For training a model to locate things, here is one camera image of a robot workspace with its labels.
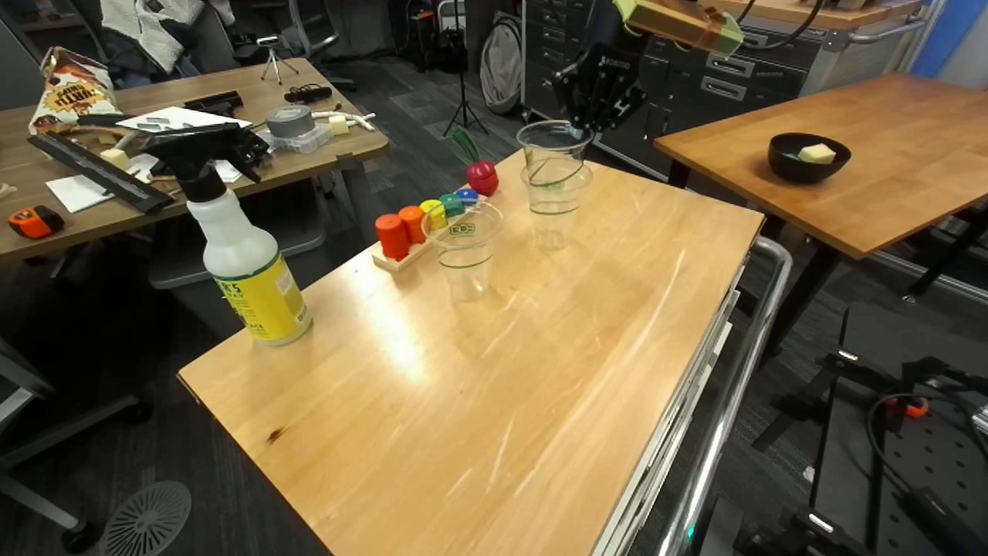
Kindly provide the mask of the orange stacking cylinder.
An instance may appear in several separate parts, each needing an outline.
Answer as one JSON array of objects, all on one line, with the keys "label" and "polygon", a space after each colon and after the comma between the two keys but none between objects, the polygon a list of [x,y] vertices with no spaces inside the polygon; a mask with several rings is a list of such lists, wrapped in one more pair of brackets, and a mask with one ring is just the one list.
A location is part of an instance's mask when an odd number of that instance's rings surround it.
[{"label": "orange stacking cylinder", "polygon": [[427,217],[417,203],[402,207],[398,219],[404,223],[409,244],[427,244]]}]

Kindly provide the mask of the black bowl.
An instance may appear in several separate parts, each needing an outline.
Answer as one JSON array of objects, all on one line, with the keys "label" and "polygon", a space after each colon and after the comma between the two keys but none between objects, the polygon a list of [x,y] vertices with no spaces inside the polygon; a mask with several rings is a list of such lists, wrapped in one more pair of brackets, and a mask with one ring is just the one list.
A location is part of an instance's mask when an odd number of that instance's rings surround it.
[{"label": "black bowl", "polygon": [[768,138],[768,169],[783,182],[815,186],[832,175],[851,152],[815,132],[779,132]]}]

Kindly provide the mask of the snack chip bag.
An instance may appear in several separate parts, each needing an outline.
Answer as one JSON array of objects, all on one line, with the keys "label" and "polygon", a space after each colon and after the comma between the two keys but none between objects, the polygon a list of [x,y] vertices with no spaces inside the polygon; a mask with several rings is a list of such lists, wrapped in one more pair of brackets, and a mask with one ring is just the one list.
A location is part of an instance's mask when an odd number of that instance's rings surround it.
[{"label": "snack chip bag", "polygon": [[43,94],[32,136],[50,136],[60,124],[77,124],[82,113],[116,113],[113,81],[99,58],[68,46],[50,46],[39,58]]}]

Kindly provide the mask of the wooden toy base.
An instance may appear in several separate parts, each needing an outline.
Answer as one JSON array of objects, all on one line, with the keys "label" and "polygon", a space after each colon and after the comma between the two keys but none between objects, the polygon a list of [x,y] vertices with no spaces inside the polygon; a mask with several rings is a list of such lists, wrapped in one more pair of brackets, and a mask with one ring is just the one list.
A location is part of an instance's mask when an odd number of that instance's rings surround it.
[{"label": "wooden toy base", "polygon": [[388,257],[384,252],[384,244],[376,240],[376,244],[369,244],[369,260],[372,260],[376,268],[395,275],[395,271],[402,271],[404,264],[417,261],[417,260],[420,260],[424,252],[430,252],[433,248],[436,248],[436,237],[427,234],[424,244],[409,244],[409,251],[406,251],[404,260],[388,260]]}]

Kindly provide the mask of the blue stacking cylinder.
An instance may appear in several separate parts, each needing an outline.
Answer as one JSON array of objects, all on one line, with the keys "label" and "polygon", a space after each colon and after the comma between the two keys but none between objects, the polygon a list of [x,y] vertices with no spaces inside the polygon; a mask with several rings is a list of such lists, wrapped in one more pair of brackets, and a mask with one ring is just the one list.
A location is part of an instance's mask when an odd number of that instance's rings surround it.
[{"label": "blue stacking cylinder", "polygon": [[458,201],[463,207],[475,207],[477,203],[477,191],[472,191],[470,186],[459,186],[455,195],[458,195]]}]

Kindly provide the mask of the yellow label spray bottle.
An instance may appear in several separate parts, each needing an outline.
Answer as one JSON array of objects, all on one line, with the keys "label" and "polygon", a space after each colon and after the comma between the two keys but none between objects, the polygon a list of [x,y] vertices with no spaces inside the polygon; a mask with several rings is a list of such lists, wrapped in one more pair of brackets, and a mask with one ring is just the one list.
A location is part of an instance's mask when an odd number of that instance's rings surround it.
[{"label": "yellow label spray bottle", "polygon": [[205,232],[205,268],[246,332],[285,347],[312,326],[300,284],[273,232],[252,225],[238,195],[213,169],[229,162],[241,175],[259,178],[269,143],[238,124],[155,132],[145,143],[179,182],[186,207]]}]

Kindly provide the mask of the red stacking cylinder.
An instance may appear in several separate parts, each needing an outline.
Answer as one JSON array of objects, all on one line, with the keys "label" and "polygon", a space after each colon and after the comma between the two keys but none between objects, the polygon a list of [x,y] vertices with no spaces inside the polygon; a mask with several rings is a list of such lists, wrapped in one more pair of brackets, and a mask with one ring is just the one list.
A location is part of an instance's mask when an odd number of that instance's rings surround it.
[{"label": "red stacking cylinder", "polygon": [[386,260],[404,260],[409,252],[409,237],[398,214],[384,214],[372,227]]}]

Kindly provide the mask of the yellow stacking cylinder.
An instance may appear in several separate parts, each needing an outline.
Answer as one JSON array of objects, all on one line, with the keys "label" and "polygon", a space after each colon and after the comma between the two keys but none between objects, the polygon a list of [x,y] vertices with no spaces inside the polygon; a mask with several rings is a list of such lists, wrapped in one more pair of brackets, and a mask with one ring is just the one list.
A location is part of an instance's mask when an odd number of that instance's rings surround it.
[{"label": "yellow stacking cylinder", "polygon": [[437,232],[449,225],[444,203],[437,198],[427,198],[420,210],[427,214],[427,232]]}]

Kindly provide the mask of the green stacking cylinder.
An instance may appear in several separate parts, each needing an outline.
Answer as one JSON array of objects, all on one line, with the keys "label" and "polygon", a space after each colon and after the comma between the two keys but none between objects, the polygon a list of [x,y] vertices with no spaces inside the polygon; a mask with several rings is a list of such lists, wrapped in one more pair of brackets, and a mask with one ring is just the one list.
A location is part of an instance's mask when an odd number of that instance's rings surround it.
[{"label": "green stacking cylinder", "polygon": [[442,195],[442,207],[444,207],[444,217],[466,214],[466,203],[455,191]]}]

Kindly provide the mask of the grey tape roll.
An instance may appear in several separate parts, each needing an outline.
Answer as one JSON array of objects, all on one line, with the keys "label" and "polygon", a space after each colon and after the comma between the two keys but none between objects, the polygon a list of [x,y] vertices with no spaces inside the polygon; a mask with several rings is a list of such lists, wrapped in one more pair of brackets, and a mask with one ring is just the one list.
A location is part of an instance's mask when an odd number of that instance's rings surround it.
[{"label": "grey tape roll", "polygon": [[296,138],[316,128],[307,106],[280,106],[266,116],[266,128],[274,138]]}]

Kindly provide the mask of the white paper sheet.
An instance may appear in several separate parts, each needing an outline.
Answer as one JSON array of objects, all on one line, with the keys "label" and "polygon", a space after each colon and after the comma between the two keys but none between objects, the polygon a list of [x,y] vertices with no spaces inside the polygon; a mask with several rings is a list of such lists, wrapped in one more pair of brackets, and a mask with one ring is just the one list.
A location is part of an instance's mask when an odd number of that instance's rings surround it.
[{"label": "white paper sheet", "polygon": [[220,124],[249,128],[249,119],[241,119],[241,116],[226,116],[226,113],[209,113],[209,111],[179,107],[179,106],[116,119],[116,128],[135,130],[135,132],[171,132],[171,130],[194,130],[194,128],[220,128]]}]

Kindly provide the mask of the orange tape measure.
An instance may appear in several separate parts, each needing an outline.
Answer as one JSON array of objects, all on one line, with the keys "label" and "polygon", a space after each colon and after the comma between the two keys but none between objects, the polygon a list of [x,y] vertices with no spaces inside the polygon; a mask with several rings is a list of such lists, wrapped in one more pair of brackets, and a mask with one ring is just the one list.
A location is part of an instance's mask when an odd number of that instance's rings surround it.
[{"label": "orange tape measure", "polygon": [[9,227],[29,240],[39,240],[60,234],[64,227],[64,219],[54,210],[38,203],[13,214]]}]

